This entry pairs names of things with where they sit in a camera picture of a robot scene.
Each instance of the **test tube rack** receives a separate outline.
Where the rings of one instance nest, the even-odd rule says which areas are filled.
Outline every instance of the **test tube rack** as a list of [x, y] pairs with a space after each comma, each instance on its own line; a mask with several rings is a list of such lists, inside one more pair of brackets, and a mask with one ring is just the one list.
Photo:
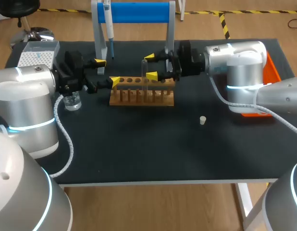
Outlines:
[[175, 81], [164, 82], [142, 77], [120, 77], [120, 82], [111, 90], [111, 106], [174, 106]]

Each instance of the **orange tray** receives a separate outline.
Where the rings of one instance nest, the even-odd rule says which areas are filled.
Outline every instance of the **orange tray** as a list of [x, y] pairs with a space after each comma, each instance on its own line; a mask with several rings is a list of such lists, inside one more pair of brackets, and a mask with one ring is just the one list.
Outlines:
[[[267, 63], [263, 69], [263, 83], [264, 85], [266, 85], [268, 83], [276, 83], [280, 81], [281, 79], [280, 79], [279, 73], [273, 64], [273, 61], [269, 53], [267, 52]], [[242, 114], [242, 115], [245, 117], [271, 116], [270, 114], [260, 115], [257, 113]]]

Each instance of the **office chair base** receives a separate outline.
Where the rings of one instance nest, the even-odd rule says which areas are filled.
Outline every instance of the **office chair base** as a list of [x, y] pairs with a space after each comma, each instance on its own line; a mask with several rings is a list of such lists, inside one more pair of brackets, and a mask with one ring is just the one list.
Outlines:
[[51, 30], [43, 27], [32, 27], [31, 31], [22, 30], [14, 35], [10, 41], [10, 47], [19, 42], [29, 41], [54, 41], [54, 34]]

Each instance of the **black table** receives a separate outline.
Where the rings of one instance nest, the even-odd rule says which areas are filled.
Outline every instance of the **black table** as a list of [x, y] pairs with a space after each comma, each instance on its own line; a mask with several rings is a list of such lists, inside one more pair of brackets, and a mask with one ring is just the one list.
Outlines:
[[[278, 41], [260, 40], [281, 78], [294, 77]], [[192, 46], [203, 50], [238, 41], [245, 40], [198, 40]], [[6, 67], [17, 66], [24, 46], [14, 47]], [[117, 41], [115, 60], [107, 57], [106, 75], [87, 74], [95, 79], [141, 76], [143, 57], [163, 46], [163, 41]], [[60, 42], [59, 59], [66, 50], [78, 50], [85, 59], [95, 56], [93, 42]], [[162, 64], [150, 65], [150, 71], [160, 69]], [[273, 118], [232, 113], [205, 75], [181, 78], [174, 91], [174, 107], [109, 106], [110, 90], [94, 95], [81, 92], [82, 107], [75, 112], [61, 103], [59, 116], [73, 140], [74, 160], [56, 181], [98, 185], [272, 180], [297, 162], [295, 133]], [[199, 124], [200, 116], [207, 118], [204, 126]], [[297, 126], [297, 115], [282, 116]], [[69, 156], [67, 142], [58, 133], [57, 151], [37, 160], [50, 174], [60, 170]]]

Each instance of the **hazard tape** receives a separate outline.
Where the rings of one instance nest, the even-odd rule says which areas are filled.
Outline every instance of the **hazard tape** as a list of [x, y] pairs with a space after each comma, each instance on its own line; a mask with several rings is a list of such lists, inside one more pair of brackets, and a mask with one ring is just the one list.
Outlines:
[[[37, 11], [44, 12], [71, 12], [71, 13], [91, 13], [91, 11], [84, 10], [67, 10], [67, 9], [38, 9]], [[219, 13], [297, 13], [297, 11], [187, 11], [185, 14], [215, 14]]]
[[227, 28], [227, 25], [225, 23], [224, 13], [219, 13], [219, 19], [223, 28], [225, 39], [230, 39], [231, 37], [230, 37], [229, 29]]
[[185, 14], [215, 14], [219, 13], [293, 13], [297, 14], [297, 11], [187, 11]]
[[91, 13], [91, 11], [83, 11], [83, 10], [66, 10], [66, 9], [38, 9], [37, 11], [43, 12], [71, 12], [71, 13]]

